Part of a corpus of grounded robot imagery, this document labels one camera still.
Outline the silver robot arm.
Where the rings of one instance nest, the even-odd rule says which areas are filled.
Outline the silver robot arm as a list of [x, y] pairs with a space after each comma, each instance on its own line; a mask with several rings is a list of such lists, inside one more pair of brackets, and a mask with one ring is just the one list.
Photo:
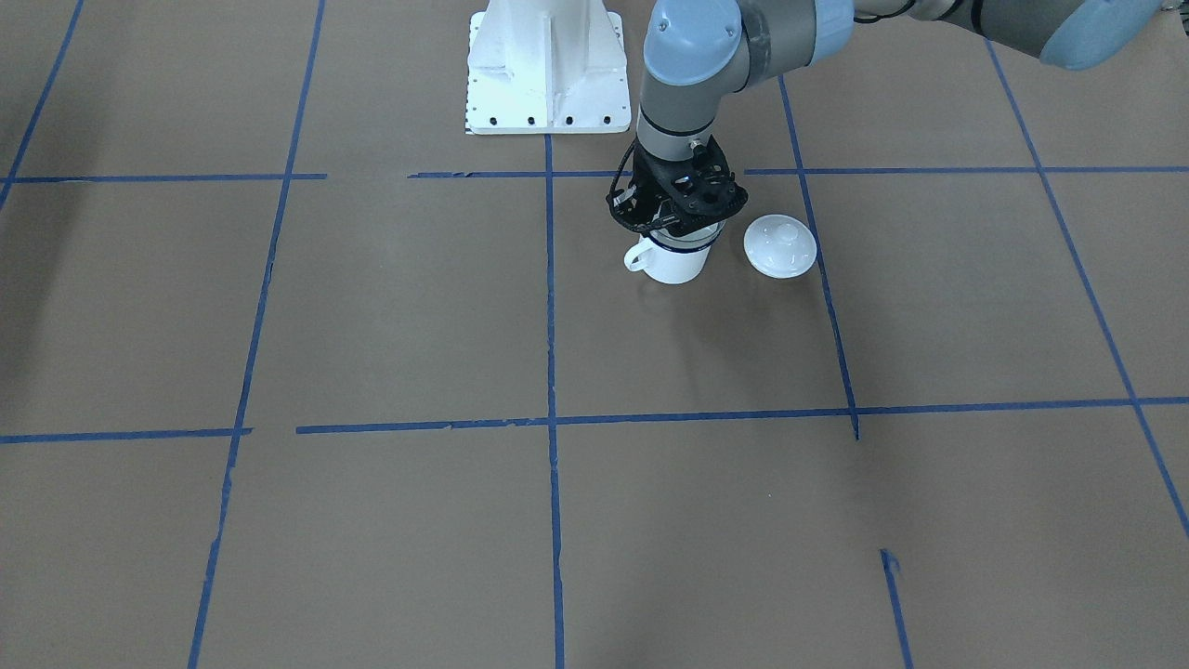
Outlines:
[[1067, 71], [1105, 63], [1156, 1], [658, 1], [642, 55], [635, 139], [608, 212], [637, 234], [688, 236], [738, 215], [749, 195], [713, 135], [722, 97], [819, 63], [854, 29], [908, 17], [979, 34]]

